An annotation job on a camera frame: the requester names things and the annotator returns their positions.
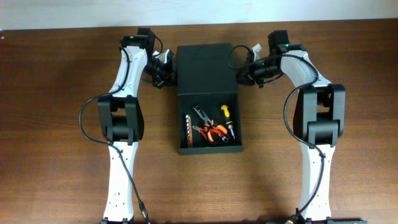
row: screwdriver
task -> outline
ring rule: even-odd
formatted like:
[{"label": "screwdriver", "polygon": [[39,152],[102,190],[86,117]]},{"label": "screwdriver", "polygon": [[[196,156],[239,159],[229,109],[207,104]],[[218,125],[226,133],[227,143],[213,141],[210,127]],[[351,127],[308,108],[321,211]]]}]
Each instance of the screwdriver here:
[{"label": "screwdriver", "polygon": [[223,112],[224,115],[225,125],[231,132],[232,138],[235,139],[234,125],[233,121],[231,121],[231,114],[228,111],[228,106],[227,105],[221,106],[221,111]]}]

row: black box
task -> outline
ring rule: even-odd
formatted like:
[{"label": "black box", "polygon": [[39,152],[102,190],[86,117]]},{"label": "black box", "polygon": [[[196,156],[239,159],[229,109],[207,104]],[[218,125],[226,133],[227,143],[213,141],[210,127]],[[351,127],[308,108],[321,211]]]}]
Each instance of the black box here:
[{"label": "black box", "polygon": [[[181,155],[241,152],[243,150],[239,116],[238,84],[235,71],[228,67],[231,44],[189,45],[178,47],[178,100]],[[203,127],[194,106],[199,105],[210,119],[225,125],[221,106],[227,105],[234,122],[236,139],[211,145],[193,130],[193,148],[188,148],[185,115],[192,125]]]}]

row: pliers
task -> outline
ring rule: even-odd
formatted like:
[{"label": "pliers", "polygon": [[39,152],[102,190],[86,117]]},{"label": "pliers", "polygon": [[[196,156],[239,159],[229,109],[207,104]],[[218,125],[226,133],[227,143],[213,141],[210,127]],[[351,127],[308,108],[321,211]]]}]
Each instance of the pliers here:
[{"label": "pliers", "polygon": [[203,135],[203,137],[205,137],[205,139],[212,144],[218,144],[218,142],[215,141],[213,134],[218,135],[221,139],[223,138],[223,135],[220,130],[210,128],[209,126],[205,126],[204,128],[199,128],[198,126],[192,126],[192,128],[198,131],[199,134]]},{"label": "pliers", "polygon": [[208,127],[209,130],[218,130],[221,132],[221,138],[224,142],[228,142],[228,130],[222,126],[221,124],[215,124],[214,120],[210,119],[206,113],[200,108],[199,105],[193,107],[193,109],[197,112],[199,117],[205,122],[205,127]]}]

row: wooden surface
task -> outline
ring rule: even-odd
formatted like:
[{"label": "wooden surface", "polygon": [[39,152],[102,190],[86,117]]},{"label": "wooden surface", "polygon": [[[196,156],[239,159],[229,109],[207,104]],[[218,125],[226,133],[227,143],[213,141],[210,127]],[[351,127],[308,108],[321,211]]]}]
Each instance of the wooden surface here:
[{"label": "wooden surface", "polygon": [[[346,87],[346,125],[332,162],[334,218],[397,223],[398,20],[153,27],[165,47],[261,43],[289,30],[318,70]],[[135,27],[6,32],[0,41],[0,223],[97,223],[108,195],[108,149],[78,129],[80,106],[109,90],[123,34]],[[142,82],[144,139],[134,165],[155,222],[287,217],[299,204],[302,155],[282,120],[287,77],[239,87],[244,152],[180,156],[175,87]],[[289,108],[292,120],[294,103]],[[96,104],[86,131],[102,139]],[[136,220],[142,220],[134,199]]]}]

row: tabletop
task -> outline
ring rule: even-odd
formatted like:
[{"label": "tabletop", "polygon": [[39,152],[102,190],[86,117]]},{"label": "tabletop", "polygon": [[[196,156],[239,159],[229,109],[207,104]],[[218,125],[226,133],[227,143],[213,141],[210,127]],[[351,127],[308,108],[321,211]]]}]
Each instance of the tabletop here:
[{"label": "tabletop", "polygon": [[[232,43],[263,46],[287,29],[312,63],[346,88],[344,134],[331,164],[333,218],[395,223],[398,214],[398,20],[271,22],[151,27],[166,49]],[[0,223],[98,223],[108,195],[109,151],[78,128],[82,104],[107,92],[119,39],[137,27],[5,31],[0,40]],[[237,50],[238,63],[245,52]],[[239,86],[242,153],[180,156],[175,86],[141,82],[145,132],[134,181],[157,223],[241,222],[288,217],[299,204],[302,154],[284,126],[287,76]],[[291,122],[293,98],[288,109]],[[96,103],[84,114],[103,139]],[[137,221],[141,214],[133,199]]]}]

